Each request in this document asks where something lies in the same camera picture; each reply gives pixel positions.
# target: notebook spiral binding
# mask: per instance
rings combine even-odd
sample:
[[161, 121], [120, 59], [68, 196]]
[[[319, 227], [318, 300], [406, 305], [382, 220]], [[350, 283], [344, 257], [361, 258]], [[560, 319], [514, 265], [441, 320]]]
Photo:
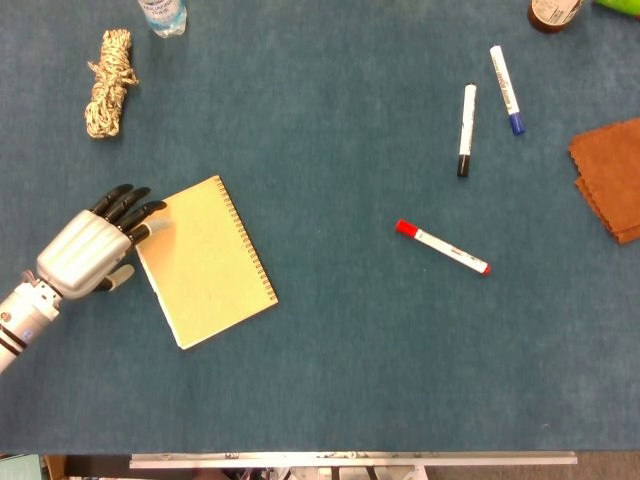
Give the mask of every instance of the notebook spiral binding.
[[249, 252], [249, 258], [251, 258], [251, 260], [253, 261], [253, 264], [256, 267], [256, 270], [258, 271], [260, 280], [262, 281], [262, 284], [264, 285], [264, 288], [267, 291], [267, 295], [269, 295], [269, 300], [272, 300], [272, 301], [277, 300], [278, 297], [276, 296], [276, 292], [271, 286], [269, 277], [267, 276], [267, 273], [264, 271], [264, 267], [260, 262], [260, 258], [258, 258], [256, 249], [253, 248], [251, 239], [249, 239], [249, 234], [245, 230], [244, 225], [242, 224], [242, 220], [240, 220], [240, 216], [238, 215], [238, 212], [236, 211], [236, 207], [233, 205], [233, 202], [231, 201], [231, 197], [227, 193], [227, 189], [222, 183], [222, 180], [220, 179], [220, 177], [215, 177], [214, 181], [215, 181], [216, 187], [218, 188], [218, 191], [220, 192], [220, 195], [222, 196], [222, 200], [224, 201], [224, 204], [227, 207], [227, 210], [229, 210], [229, 213], [231, 214], [231, 218], [233, 219], [233, 223], [235, 224], [238, 230], [238, 233], [240, 234], [242, 243], [247, 249], [247, 252]]

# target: water bottle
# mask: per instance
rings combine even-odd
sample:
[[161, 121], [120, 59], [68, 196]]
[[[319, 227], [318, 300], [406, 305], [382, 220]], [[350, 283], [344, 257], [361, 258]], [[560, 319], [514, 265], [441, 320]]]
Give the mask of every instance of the water bottle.
[[147, 23], [160, 37], [182, 35], [187, 26], [184, 0], [138, 0]]

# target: red marker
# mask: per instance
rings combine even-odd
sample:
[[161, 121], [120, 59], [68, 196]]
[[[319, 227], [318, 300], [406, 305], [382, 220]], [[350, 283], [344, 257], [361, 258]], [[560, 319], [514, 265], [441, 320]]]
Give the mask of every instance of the red marker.
[[463, 252], [459, 248], [449, 245], [447, 242], [443, 242], [439, 238], [419, 229], [406, 220], [398, 220], [398, 223], [396, 224], [396, 232], [404, 233], [408, 237], [415, 238], [420, 243], [424, 243], [440, 253], [444, 253], [447, 257], [453, 258], [461, 264], [483, 274], [485, 277], [491, 273], [491, 265], [487, 262], [483, 262], [479, 258], [469, 255], [467, 252]]

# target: brown bottle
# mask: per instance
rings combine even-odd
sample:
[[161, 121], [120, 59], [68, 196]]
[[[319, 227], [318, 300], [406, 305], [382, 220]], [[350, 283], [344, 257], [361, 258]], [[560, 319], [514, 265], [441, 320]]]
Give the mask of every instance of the brown bottle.
[[529, 22], [544, 33], [557, 33], [567, 28], [584, 0], [531, 0]]

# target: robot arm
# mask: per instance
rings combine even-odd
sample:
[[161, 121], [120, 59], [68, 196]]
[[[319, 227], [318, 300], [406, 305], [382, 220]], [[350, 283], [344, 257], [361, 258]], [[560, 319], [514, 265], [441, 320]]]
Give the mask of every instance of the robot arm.
[[38, 277], [23, 282], [0, 303], [0, 374], [58, 315], [60, 301], [109, 291], [133, 274], [117, 264], [163, 223], [145, 221], [164, 202], [152, 201], [128, 213], [148, 188], [120, 185], [81, 211], [38, 256]]

